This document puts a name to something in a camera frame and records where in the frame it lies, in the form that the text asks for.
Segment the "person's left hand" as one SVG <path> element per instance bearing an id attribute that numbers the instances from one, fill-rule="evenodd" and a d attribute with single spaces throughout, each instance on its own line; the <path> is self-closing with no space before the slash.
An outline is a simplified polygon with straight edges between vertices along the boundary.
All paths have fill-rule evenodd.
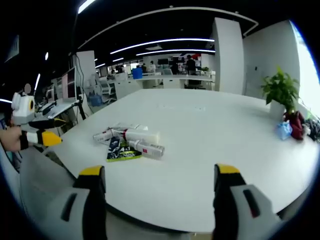
<path id="1" fill-rule="evenodd" d="M 5 151 L 17 152 L 21 150 L 20 136 L 22 130 L 19 126 L 14 126 L 8 129 L 0 130 L 0 142 Z"/>

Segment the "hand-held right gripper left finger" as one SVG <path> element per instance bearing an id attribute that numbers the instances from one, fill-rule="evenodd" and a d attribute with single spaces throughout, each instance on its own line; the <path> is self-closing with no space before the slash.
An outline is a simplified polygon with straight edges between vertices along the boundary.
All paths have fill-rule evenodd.
<path id="1" fill-rule="evenodd" d="M 71 187 L 51 201 L 42 222 L 50 240 L 106 240 L 106 183 L 102 165 L 82 170 Z"/>

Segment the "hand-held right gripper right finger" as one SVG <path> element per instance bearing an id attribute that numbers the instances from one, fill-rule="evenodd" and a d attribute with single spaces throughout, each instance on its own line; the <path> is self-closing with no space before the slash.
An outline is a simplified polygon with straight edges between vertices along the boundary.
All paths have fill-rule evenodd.
<path id="1" fill-rule="evenodd" d="M 214 165 L 213 240 L 267 240 L 281 219 L 272 202 L 231 165 Z"/>

